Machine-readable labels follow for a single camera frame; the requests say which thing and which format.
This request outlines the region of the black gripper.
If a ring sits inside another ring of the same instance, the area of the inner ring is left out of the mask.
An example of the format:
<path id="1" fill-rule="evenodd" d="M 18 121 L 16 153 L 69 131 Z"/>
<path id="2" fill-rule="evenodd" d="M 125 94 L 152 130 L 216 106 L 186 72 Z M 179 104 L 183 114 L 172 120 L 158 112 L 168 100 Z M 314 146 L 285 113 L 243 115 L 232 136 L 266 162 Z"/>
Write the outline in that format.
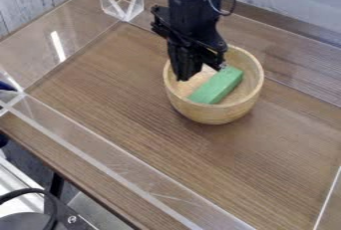
<path id="1" fill-rule="evenodd" d="M 167 40 L 170 64 L 179 81 L 187 81 L 202 65 L 222 68 L 227 45 L 216 32 L 218 17 L 195 8 L 155 5 L 152 31 Z"/>

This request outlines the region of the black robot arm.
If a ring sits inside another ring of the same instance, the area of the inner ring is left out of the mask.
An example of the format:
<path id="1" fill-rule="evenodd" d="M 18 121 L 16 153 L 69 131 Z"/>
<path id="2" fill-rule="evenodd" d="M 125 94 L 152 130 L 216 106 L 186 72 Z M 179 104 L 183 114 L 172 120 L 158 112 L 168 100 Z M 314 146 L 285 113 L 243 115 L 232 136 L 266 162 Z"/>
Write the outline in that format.
<path id="1" fill-rule="evenodd" d="M 202 65 L 219 71 L 227 51 L 218 31 L 220 16 L 234 12 L 236 0 L 168 0 L 154 5 L 152 31 L 167 40 L 170 66 L 179 81 L 188 81 Z"/>

